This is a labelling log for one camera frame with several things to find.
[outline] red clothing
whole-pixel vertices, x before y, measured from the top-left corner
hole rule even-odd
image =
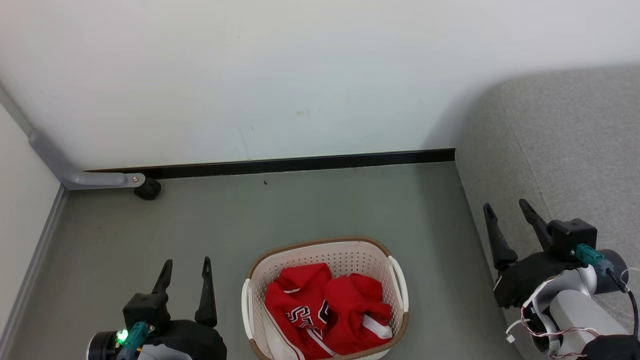
[[[331,279],[323,263],[282,270],[267,287],[264,304],[280,334],[268,336],[274,360],[326,359],[392,338],[391,307],[382,303],[380,282],[359,274]]]

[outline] gray sofa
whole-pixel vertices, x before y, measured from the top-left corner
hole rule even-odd
[[[589,222],[598,229],[599,249],[640,266],[640,65],[540,74],[496,86],[463,130],[456,165],[489,262],[485,202],[520,259],[541,250],[518,206],[525,198],[546,221]],[[636,293],[638,277],[630,274]],[[596,301],[633,328],[628,297],[612,293]],[[507,323],[519,316],[517,309],[504,314]],[[547,359],[522,327],[513,334],[526,359]]]

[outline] green light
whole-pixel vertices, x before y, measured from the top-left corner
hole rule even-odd
[[[129,336],[129,331],[127,331],[127,329],[118,331],[118,333],[116,334],[116,337],[118,338],[118,342],[120,344],[124,343],[124,341],[127,339],[127,336]]]

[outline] robotic arm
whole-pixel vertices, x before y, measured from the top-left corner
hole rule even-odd
[[[227,347],[218,324],[211,261],[204,259],[202,295],[195,321],[171,320],[166,289],[173,261],[167,260],[150,294],[135,294],[122,309],[126,329],[98,332],[89,342],[87,360],[226,360]]]
[[[522,324],[538,350],[551,358],[640,359],[637,305],[626,287],[627,266],[622,257],[613,250],[594,250],[598,231],[579,218],[547,224],[526,200],[520,199],[520,208],[543,251],[518,261],[493,209],[484,205],[493,265],[498,270],[493,295],[500,307],[519,307],[521,312],[507,334]],[[614,291],[627,293],[632,301],[633,334],[592,299],[594,294]]]

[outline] black baseboard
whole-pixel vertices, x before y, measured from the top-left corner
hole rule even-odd
[[[93,172],[141,172],[152,179],[174,179],[178,177],[200,177],[218,175],[261,174],[265,172],[288,172],[325,170],[331,168],[375,167],[381,165],[438,163],[453,161],[455,149],[421,151],[377,152],[373,154],[314,156],[311,158],[289,158],[274,160],[236,161],[230,163],[206,163],[190,165],[168,165],[162,167],[115,168]]]

